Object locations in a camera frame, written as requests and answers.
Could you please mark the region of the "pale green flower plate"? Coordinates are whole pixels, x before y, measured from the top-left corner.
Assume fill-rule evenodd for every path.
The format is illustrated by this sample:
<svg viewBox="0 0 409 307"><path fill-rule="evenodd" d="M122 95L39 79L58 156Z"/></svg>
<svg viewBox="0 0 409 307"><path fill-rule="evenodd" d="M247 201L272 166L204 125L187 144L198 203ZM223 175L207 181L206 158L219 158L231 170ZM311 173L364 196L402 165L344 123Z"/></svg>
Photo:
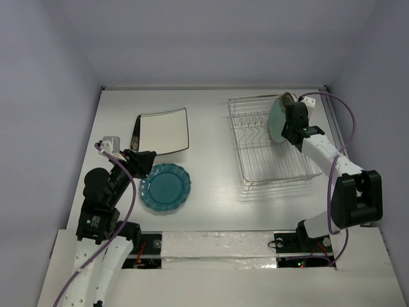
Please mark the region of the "pale green flower plate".
<svg viewBox="0 0 409 307"><path fill-rule="evenodd" d="M276 143L283 143L286 141L282 136L282 130L286 123L284 102L285 96L279 96L272 104L268 117L268 131L272 141Z"/></svg>

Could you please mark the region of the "black floral rectangular plate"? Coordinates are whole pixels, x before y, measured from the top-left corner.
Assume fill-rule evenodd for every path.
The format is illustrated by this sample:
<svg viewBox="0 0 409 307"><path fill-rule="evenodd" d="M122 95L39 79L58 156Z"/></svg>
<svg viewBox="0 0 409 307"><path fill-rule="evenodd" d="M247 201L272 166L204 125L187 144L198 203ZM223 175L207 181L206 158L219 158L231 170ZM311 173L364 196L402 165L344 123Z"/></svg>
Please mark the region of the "black floral rectangular plate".
<svg viewBox="0 0 409 307"><path fill-rule="evenodd" d="M132 132L132 137L130 140L130 149L134 152L139 151L140 128L141 128L141 115L138 115L135 120L135 125L134 125L134 129Z"/></svg>

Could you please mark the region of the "white petal pattern bowl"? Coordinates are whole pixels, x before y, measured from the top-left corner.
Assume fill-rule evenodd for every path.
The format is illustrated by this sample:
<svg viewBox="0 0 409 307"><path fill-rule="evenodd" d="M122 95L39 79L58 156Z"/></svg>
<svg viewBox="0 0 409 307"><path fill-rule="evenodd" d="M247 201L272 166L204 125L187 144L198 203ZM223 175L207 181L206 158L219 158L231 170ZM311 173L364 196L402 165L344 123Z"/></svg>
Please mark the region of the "white petal pattern bowl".
<svg viewBox="0 0 409 307"><path fill-rule="evenodd" d="M292 104L297 102L298 99L294 94L286 92L281 95L281 101L283 104Z"/></svg>

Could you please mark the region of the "cream square plate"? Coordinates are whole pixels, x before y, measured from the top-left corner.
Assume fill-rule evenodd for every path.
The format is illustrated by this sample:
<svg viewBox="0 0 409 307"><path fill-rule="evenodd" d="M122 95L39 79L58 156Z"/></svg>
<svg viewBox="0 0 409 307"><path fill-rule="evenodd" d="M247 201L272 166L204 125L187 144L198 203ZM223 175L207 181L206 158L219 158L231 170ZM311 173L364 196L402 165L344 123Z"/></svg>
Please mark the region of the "cream square plate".
<svg viewBox="0 0 409 307"><path fill-rule="evenodd" d="M189 149L189 123L185 107L140 115L139 152L155 151L157 155L166 155Z"/></svg>

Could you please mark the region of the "teal scalloped round plate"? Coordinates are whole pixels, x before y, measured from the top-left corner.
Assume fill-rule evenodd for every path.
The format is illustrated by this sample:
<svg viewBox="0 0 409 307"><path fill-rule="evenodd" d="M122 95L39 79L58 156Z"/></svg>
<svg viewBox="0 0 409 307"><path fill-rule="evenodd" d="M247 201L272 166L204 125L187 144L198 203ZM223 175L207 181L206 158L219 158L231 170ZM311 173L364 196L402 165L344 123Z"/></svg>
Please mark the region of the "teal scalloped round plate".
<svg viewBox="0 0 409 307"><path fill-rule="evenodd" d="M178 210L189 197L189 173L173 163L156 164L139 184L139 197L144 205L155 212Z"/></svg>

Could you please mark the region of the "metal wire dish rack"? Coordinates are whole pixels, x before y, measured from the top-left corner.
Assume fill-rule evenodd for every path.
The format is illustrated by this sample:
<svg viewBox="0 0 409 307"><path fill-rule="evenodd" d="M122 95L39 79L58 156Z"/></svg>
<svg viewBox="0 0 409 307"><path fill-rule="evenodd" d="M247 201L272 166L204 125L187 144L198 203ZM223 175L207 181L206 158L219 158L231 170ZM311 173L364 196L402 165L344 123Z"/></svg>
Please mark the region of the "metal wire dish rack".
<svg viewBox="0 0 409 307"><path fill-rule="evenodd" d="M272 140L268 119L278 97L278 94L258 95L228 100L240 172L246 188L298 184L322 174L322 170L293 145Z"/></svg>

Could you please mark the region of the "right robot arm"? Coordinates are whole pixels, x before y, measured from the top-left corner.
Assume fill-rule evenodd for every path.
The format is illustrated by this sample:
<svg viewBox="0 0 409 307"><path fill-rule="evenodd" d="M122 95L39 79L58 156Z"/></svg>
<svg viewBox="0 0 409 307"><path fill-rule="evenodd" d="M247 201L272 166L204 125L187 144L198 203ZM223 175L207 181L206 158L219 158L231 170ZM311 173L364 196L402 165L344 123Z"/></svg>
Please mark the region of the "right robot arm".
<svg viewBox="0 0 409 307"><path fill-rule="evenodd" d="M330 142L318 126L309 124L304 102L284 102L285 121L281 135L310 158L328 178L327 209L297 224L288 242L309 252L330 234L352 226L379 221L383 216L382 178L375 170L366 171Z"/></svg>

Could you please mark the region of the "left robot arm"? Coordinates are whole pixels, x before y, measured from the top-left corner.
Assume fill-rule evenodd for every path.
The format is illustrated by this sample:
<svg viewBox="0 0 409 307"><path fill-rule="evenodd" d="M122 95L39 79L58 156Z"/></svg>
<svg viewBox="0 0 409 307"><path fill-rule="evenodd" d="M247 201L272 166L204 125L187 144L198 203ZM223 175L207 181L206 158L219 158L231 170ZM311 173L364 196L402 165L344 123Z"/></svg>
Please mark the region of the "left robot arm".
<svg viewBox="0 0 409 307"><path fill-rule="evenodd" d="M150 173L156 152L124 150L112 154L96 144L112 170L95 168L84 178L81 212L76 230L77 245L73 273L54 301L55 306L107 306L107 298L125 259L141 247L141 228L116 208L132 186L135 203L137 178Z"/></svg>

